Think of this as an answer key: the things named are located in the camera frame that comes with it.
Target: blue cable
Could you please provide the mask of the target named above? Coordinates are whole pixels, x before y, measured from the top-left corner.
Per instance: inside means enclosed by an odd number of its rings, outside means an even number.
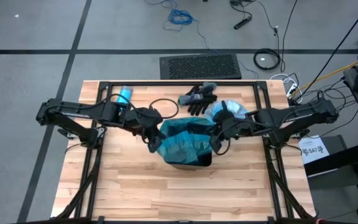
[[[162,28],[164,30],[174,30],[174,31],[180,32],[184,25],[187,26],[187,25],[190,25],[193,21],[196,21],[197,22],[197,33],[198,33],[198,35],[200,35],[204,39],[205,47],[208,50],[217,53],[215,50],[212,50],[212,49],[210,49],[210,47],[208,47],[208,45],[206,43],[206,37],[201,34],[201,32],[200,32],[200,30],[198,28],[200,22],[198,20],[196,20],[193,16],[191,16],[188,11],[186,11],[186,10],[178,10],[177,9],[178,4],[174,0],[163,0],[163,1],[160,1],[160,2],[157,2],[157,3],[150,3],[150,2],[147,2],[146,0],[144,0],[144,2],[146,2],[147,4],[153,5],[153,6],[160,4],[164,8],[171,9],[171,13],[168,15],[168,20],[165,21],[162,24]],[[169,6],[164,6],[165,2],[169,2],[170,5]],[[180,25],[180,29],[167,29],[165,27],[166,22],[170,22],[171,24],[174,24],[174,25]]]

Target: wooden tabletop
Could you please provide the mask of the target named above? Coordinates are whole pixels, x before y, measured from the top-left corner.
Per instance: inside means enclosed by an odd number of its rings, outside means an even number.
[[[95,103],[98,85],[99,81],[84,81],[79,102]],[[272,107],[288,107],[282,81],[267,80],[267,85]],[[148,107],[151,101],[158,98],[176,101],[179,95],[188,92],[191,87],[134,86],[131,102],[136,107]],[[119,93],[120,89],[120,86],[116,86],[113,92]],[[214,94],[218,96],[218,100],[235,100],[248,111],[256,110],[252,87],[218,85]],[[167,101],[158,102],[153,107],[162,116],[169,116],[176,110]],[[187,107],[184,107],[180,108],[175,118],[189,116]],[[91,126],[90,120],[76,121],[83,126]],[[72,140],[68,146],[77,143],[78,140]],[[297,146],[296,141],[290,144]],[[66,153],[51,216],[63,211],[76,194],[85,152],[85,148],[78,146]],[[300,151],[285,147],[282,149],[282,157],[289,189],[306,211],[314,215]],[[283,195],[278,191],[285,217]],[[85,195],[83,216],[88,193],[89,189]],[[213,155],[211,166],[199,170],[179,170],[166,164],[157,153],[149,153],[140,136],[134,137],[121,129],[108,128],[93,219],[100,215],[105,216],[106,220],[265,221],[268,216],[274,216],[274,206],[262,138],[240,138],[232,141],[227,154]]]

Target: black metal frame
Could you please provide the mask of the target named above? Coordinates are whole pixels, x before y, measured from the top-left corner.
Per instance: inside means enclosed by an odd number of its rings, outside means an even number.
[[[259,95],[259,90],[262,90],[262,93],[264,94],[266,108],[271,108],[271,103],[270,103],[270,98],[269,98],[266,81],[256,81],[256,82],[216,81],[215,83],[217,83],[218,85],[224,85],[224,86],[251,86],[254,90],[255,103],[256,103],[256,107],[258,110],[262,108],[261,99],[260,99],[260,95]],[[192,85],[202,85],[202,84],[203,84],[202,81],[184,81],[184,80],[175,81],[175,82],[168,82],[168,81],[162,81],[162,82],[100,82],[99,87],[98,87],[98,94],[96,97],[96,102],[100,102],[102,100],[102,95],[105,90],[107,90],[106,96],[110,95],[112,93],[112,88],[114,86],[123,86],[123,85],[127,85],[127,86],[167,86],[167,85],[192,86]],[[92,128],[96,127],[95,121],[92,122],[91,127]],[[270,148],[270,144],[268,141],[268,137],[262,137],[262,140],[263,140],[263,144],[264,144],[266,163],[268,165],[269,162],[272,161],[272,157],[270,155],[271,148]],[[102,151],[103,151],[103,144],[99,149],[96,150],[95,162],[98,161],[98,164],[97,164],[98,166],[97,166],[96,172],[94,174],[94,179],[91,184],[89,201],[88,201],[88,206],[87,206],[87,211],[86,211],[86,216],[85,216],[85,218],[89,218],[89,219],[92,217],[92,213],[93,213],[94,199],[95,199],[95,195],[96,195],[96,186],[98,183],[98,174],[99,174],[99,167],[100,167]],[[85,179],[88,176],[88,171],[90,169],[90,164],[91,164],[92,152],[93,152],[92,149],[87,148],[86,154],[85,154],[85,162],[84,162],[83,172],[82,172],[82,176],[81,176],[80,186],[84,183]],[[283,180],[284,184],[287,186],[287,180],[285,178],[285,169],[283,166],[281,153],[276,151],[276,157],[277,157],[277,167],[278,167],[278,171],[280,173],[280,178]],[[270,189],[271,189],[271,193],[272,193],[273,205],[275,207],[275,215],[276,215],[276,218],[281,218],[282,213],[281,213],[281,209],[280,209],[280,201],[278,198],[276,182],[274,181],[274,179],[271,176],[269,176],[269,180],[270,180]],[[286,204],[286,210],[287,210],[288,217],[293,218],[293,210],[292,210],[292,207],[287,199],[285,199],[285,204]],[[80,199],[80,201],[78,202],[78,205],[76,206],[74,218],[81,217],[82,205],[83,205],[83,197]],[[270,223],[271,220],[272,220],[271,218],[268,218],[267,221],[241,222],[241,223]],[[214,222],[214,223],[233,223],[233,222]]]

